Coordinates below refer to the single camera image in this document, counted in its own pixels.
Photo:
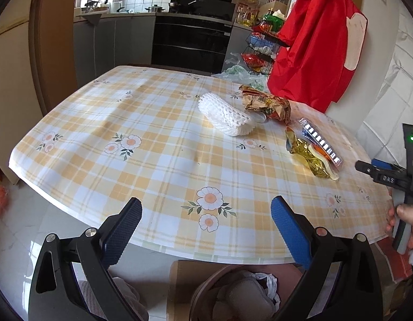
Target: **white patch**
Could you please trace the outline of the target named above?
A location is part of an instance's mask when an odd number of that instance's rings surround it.
[[[348,28],[348,49],[346,50],[344,67],[348,70],[353,71],[358,65],[366,26],[367,19],[360,13],[354,13],[350,19],[346,17],[346,27]]]

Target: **cardboard box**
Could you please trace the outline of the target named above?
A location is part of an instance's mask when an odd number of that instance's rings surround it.
[[[281,10],[282,14],[285,15],[285,13],[287,12],[288,6],[279,1],[268,2],[267,4],[260,6],[259,17],[262,17],[263,15],[265,15],[267,11],[270,9],[272,9],[274,12],[276,12],[277,10]]]
[[[166,321],[188,321],[190,302],[195,290],[225,264],[175,261],[169,273],[169,293]]]

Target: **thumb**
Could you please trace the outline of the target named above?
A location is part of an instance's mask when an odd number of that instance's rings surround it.
[[[413,226],[413,206],[401,204],[396,208],[398,217]]]

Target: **table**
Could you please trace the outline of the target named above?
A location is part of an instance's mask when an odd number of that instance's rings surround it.
[[[368,156],[327,116],[291,102],[344,159],[338,182],[313,176],[285,149],[285,126],[248,136],[214,129],[197,108],[208,91],[241,108],[239,85],[144,67],[116,67],[45,116],[15,147],[10,167],[58,208],[99,227],[130,197],[143,218],[130,242],[223,263],[293,261],[270,216],[282,195],[333,235],[384,237],[386,188],[357,172]]]

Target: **gray cabinet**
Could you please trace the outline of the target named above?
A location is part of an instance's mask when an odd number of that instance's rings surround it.
[[[232,33],[230,34],[229,45],[227,46],[227,52],[223,63],[222,71],[234,65],[226,64],[226,60],[234,58],[233,55],[231,55],[231,53],[241,54],[244,52],[244,50],[246,50],[246,48],[248,47],[246,40],[250,33],[250,29],[244,29],[238,26],[233,26]]]
[[[98,25],[74,23],[74,61],[78,88],[115,66],[151,64],[152,16],[101,18]]]

